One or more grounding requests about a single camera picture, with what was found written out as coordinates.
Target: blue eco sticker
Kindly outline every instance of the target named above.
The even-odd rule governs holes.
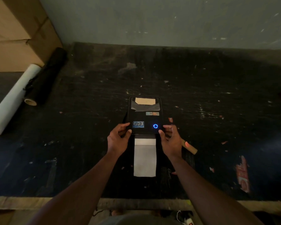
[[[145,122],[144,121],[134,121],[132,123],[132,128],[144,128]]]

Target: red and white sticker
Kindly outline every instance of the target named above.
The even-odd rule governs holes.
[[[241,185],[241,189],[246,193],[250,193],[250,183],[249,183],[249,176],[247,170],[247,161],[245,157],[241,156],[242,163],[240,165],[236,165],[236,176],[237,181]]]

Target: cardboard box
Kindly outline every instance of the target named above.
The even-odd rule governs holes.
[[[30,64],[43,67],[56,47],[62,47],[47,19],[30,40],[0,42],[0,72],[23,72]]]
[[[31,39],[46,18],[39,0],[0,0],[0,41]]]

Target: scratched black tabletop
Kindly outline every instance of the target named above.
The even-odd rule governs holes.
[[[0,73],[0,101],[20,75]],[[162,99],[165,123],[173,118],[198,149],[184,159],[213,185],[238,200],[281,200],[281,51],[84,43],[71,47],[46,103],[23,104],[0,136],[0,196],[52,197],[85,174],[131,95]],[[103,197],[187,198],[160,143],[154,178],[133,176],[133,156],[131,139]]]

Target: person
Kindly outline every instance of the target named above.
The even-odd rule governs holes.
[[[89,223],[114,165],[126,150],[132,130],[130,123],[118,124],[107,137],[106,155],[85,175],[45,204],[29,225]],[[196,212],[205,225],[262,225],[250,211],[215,188],[182,159],[181,138],[175,125],[159,130],[163,152],[171,161]],[[108,224],[175,224],[176,221],[146,215],[109,217]]]

